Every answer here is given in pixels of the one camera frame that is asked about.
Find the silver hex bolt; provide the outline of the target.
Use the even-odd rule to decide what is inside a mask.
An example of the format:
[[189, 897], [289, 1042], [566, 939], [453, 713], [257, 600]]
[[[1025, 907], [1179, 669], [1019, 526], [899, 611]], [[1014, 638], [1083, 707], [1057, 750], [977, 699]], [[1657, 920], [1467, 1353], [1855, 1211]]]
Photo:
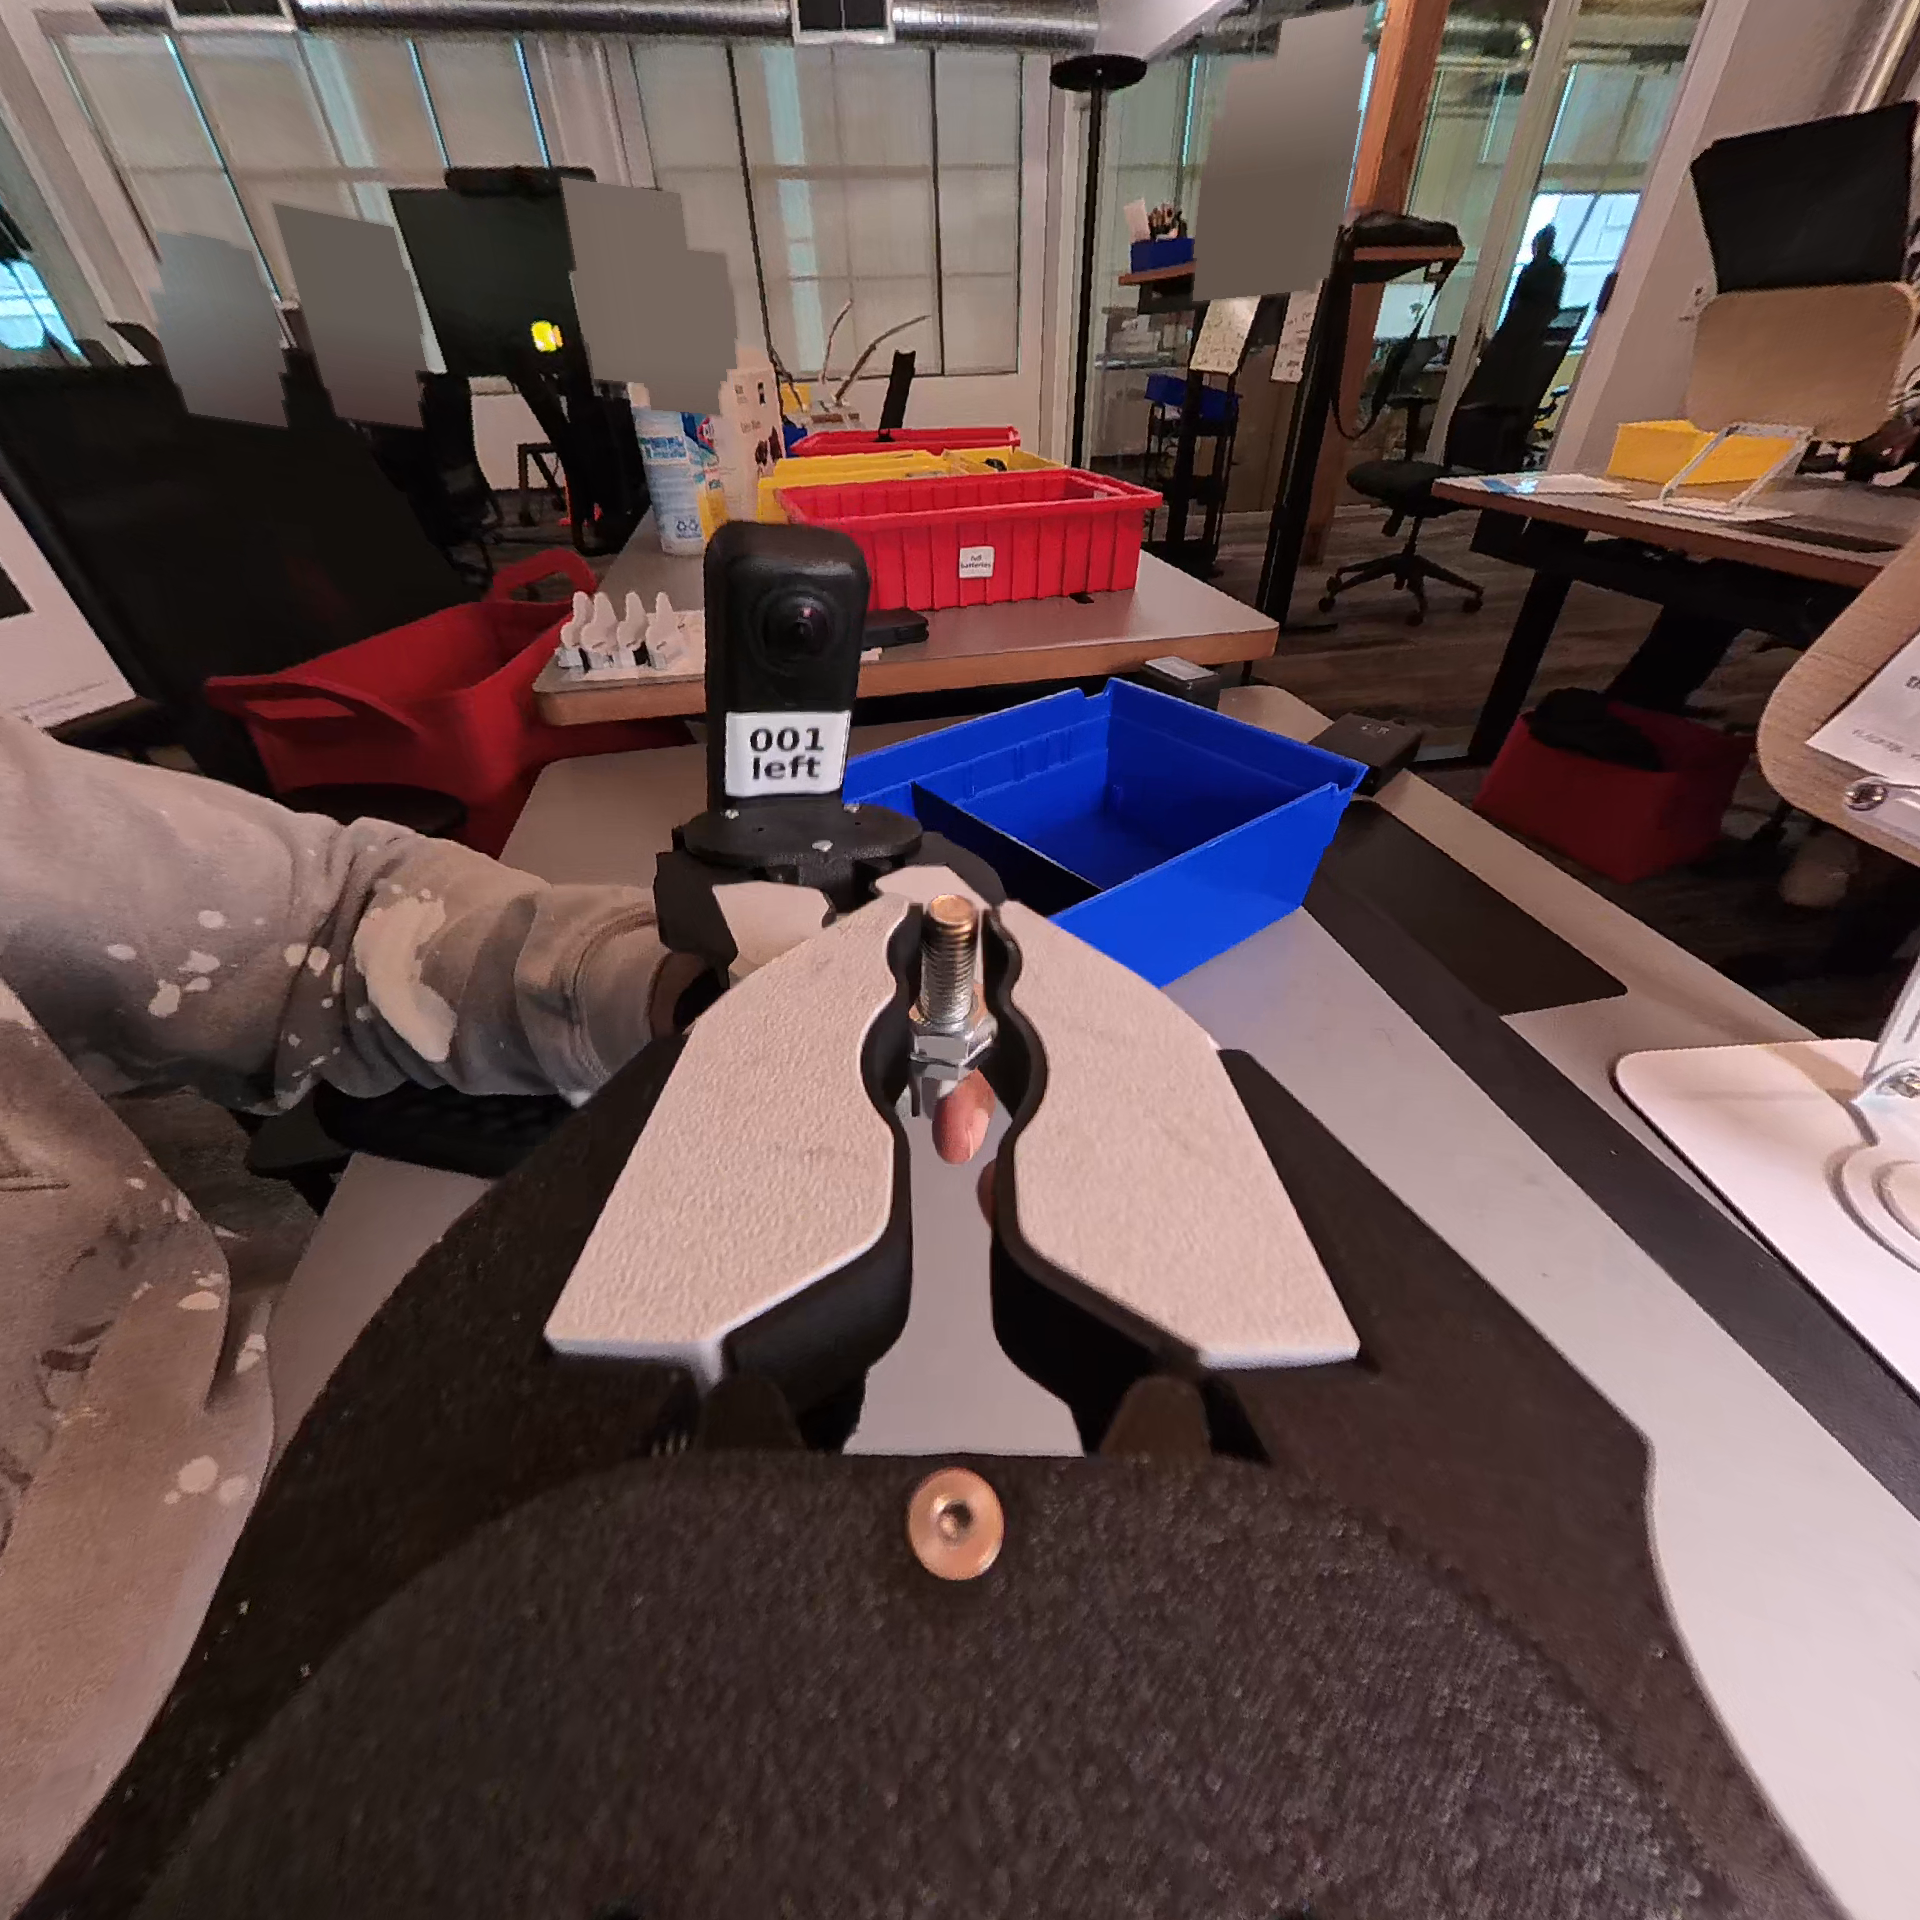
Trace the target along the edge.
[[924, 1039], [959, 1042], [988, 1018], [977, 983], [980, 918], [977, 902], [961, 895], [933, 897], [918, 913], [918, 994], [911, 1023]]

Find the red plastic tub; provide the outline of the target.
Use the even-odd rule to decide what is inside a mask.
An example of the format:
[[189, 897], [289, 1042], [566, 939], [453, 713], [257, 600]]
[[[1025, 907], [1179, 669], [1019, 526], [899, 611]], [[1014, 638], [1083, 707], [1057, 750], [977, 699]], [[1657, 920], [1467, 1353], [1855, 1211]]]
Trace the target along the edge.
[[272, 675], [208, 680], [206, 703], [245, 726], [273, 793], [320, 785], [424, 789], [462, 803], [463, 842], [495, 855], [542, 769], [653, 741], [638, 722], [542, 720], [535, 681], [566, 608], [510, 590], [553, 578], [568, 590], [597, 589], [577, 553], [536, 551], [502, 568], [483, 600]]

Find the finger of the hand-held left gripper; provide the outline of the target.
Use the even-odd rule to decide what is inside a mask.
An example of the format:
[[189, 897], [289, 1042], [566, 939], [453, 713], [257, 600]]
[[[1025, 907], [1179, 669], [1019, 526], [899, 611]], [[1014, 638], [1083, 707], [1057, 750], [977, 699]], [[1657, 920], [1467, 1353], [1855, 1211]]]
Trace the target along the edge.
[[782, 880], [719, 882], [712, 888], [712, 904], [734, 947], [727, 977], [764, 969], [813, 939], [835, 918], [824, 895]]

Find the blue plastic bin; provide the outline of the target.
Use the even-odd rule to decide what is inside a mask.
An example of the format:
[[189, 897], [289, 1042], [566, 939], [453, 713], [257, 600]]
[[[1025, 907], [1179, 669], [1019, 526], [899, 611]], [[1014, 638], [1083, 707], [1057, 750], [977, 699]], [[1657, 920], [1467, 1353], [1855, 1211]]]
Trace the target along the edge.
[[1305, 902], [1359, 781], [1355, 759], [1111, 681], [857, 754], [846, 798], [911, 815], [1164, 989]]

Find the white plastic bottle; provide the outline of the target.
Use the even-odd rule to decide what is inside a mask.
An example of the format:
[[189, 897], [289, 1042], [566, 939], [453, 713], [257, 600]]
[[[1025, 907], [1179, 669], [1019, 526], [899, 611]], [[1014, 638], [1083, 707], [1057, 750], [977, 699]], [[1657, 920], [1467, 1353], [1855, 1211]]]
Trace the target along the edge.
[[630, 423], [662, 553], [700, 559], [729, 520], [712, 417], [635, 402]]

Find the instruction sheet stand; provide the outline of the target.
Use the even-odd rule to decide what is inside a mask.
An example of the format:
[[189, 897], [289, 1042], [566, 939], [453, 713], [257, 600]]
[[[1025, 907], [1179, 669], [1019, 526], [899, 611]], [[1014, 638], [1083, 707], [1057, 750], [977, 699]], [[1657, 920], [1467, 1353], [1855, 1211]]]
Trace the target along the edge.
[[[1767, 699], [1767, 785], [1917, 865], [1917, 542]], [[1917, 1266], [1917, 971], [1861, 1065], [1819, 1042], [1625, 1054], [1616, 1091], [1830, 1306]]]

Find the row of small white parts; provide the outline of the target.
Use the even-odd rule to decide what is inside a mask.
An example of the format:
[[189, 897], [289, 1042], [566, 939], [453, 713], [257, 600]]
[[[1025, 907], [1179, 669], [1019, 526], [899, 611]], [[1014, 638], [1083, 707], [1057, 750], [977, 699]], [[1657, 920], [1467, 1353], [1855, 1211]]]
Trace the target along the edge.
[[664, 593], [652, 603], [625, 593], [573, 593], [550, 656], [564, 688], [703, 678], [703, 613], [679, 611]]

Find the person's left forearm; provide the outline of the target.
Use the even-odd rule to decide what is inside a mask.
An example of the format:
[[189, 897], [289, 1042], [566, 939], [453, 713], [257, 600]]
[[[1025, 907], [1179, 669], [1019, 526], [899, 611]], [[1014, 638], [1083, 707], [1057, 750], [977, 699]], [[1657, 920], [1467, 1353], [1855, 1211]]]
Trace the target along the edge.
[[5, 1115], [191, 1088], [293, 1110], [413, 1085], [585, 1103], [700, 969], [647, 893], [556, 885], [5, 719]]

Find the silver hex nut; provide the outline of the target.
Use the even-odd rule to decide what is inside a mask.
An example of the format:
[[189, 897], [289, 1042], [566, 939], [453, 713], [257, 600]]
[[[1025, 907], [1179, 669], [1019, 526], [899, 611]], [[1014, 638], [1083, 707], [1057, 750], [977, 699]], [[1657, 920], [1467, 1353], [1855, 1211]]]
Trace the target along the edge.
[[959, 1026], [937, 1026], [913, 1008], [907, 1018], [907, 1093], [911, 1114], [931, 1115], [977, 1073], [996, 1042], [995, 1015], [974, 1008]]

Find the framed marker sign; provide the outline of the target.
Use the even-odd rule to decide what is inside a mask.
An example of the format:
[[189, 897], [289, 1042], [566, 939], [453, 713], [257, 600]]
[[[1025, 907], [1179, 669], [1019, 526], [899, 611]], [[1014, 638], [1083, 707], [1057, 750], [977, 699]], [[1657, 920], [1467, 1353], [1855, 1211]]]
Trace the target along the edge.
[[1, 712], [41, 731], [136, 699], [72, 593], [11, 503], [1, 502]]

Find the red plastic bin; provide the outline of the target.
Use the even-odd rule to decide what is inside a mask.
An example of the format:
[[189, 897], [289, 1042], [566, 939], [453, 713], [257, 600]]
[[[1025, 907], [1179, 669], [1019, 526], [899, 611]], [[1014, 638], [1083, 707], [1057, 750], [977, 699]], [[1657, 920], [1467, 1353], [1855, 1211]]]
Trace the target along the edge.
[[1129, 593], [1158, 506], [1149, 488], [1049, 467], [805, 488], [783, 517], [860, 549], [871, 611], [934, 613]]

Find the black computer monitor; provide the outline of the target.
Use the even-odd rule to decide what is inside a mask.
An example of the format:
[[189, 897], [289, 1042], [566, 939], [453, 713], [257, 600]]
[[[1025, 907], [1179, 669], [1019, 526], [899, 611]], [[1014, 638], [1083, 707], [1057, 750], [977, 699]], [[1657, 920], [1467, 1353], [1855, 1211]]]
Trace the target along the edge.
[[1719, 296], [1903, 279], [1916, 103], [1732, 135], [1689, 179]]

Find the wooden desk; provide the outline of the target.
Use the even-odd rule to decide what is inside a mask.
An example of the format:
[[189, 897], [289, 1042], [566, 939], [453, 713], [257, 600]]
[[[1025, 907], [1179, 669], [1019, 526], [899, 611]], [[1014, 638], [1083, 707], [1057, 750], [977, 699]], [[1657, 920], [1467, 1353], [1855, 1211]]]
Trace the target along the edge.
[[[668, 593], [673, 608], [696, 611], [703, 565], [700, 559], [664, 557], [656, 517], [647, 513], [605, 568], [601, 585], [616, 603], [638, 593], [652, 606], [659, 593]], [[1049, 597], [933, 613], [924, 642], [884, 650], [860, 669], [857, 696], [944, 698], [974, 688], [1093, 681], [1164, 656], [1241, 666], [1272, 656], [1278, 641], [1272, 618], [1148, 557], [1129, 593], [1095, 593], [1085, 603]], [[703, 680], [573, 680], [549, 666], [535, 681], [535, 703], [542, 720], [560, 730], [701, 717]]]
[[1732, 619], [1808, 650], [1916, 536], [1911, 488], [1793, 482], [1779, 520], [1719, 520], [1660, 507], [1646, 488], [1524, 491], [1520, 475], [1441, 479], [1432, 495], [1478, 515], [1475, 553], [1528, 571], [1472, 741], [1430, 769], [1484, 769], [1524, 713], [1573, 585]]

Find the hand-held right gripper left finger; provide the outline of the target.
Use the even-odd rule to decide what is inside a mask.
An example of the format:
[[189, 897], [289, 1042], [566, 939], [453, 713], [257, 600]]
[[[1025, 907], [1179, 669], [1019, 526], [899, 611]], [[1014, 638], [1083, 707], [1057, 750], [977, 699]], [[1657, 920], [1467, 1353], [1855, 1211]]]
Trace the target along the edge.
[[911, 1269], [896, 1097], [913, 918], [865, 904], [696, 1018], [547, 1317], [556, 1353], [831, 1401], [889, 1352]]

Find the black office chair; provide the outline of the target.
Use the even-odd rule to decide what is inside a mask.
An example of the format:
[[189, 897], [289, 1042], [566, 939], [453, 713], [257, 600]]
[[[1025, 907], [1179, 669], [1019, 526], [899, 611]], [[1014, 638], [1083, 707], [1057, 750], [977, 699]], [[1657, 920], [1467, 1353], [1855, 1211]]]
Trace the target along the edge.
[[1409, 627], [1427, 619], [1429, 583], [1462, 590], [1462, 611], [1469, 615], [1481, 611], [1481, 583], [1453, 574], [1420, 551], [1429, 520], [1462, 513], [1452, 498], [1440, 498], [1435, 486], [1444, 479], [1510, 474], [1524, 467], [1536, 414], [1552, 374], [1573, 345], [1581, 313], [1580, 307], [1553, 309], [1545, 326], [1517, 336], [1517, 358], [1510, 361], [1497, 361], [1494, 351], [1485, 349], [1453, 409], [1438, 462], [1400, 457], [1348, 469], [1351, 491], [1385, 511], [1383, 539], [1396, 542], [1398, 536], [1406, 539], [1371, 561], [1335, 570], [1316, 601], [1321, 613], [1329, 613], [1345, 590], [1375, 582], [1389, 582], [1407, 593]]

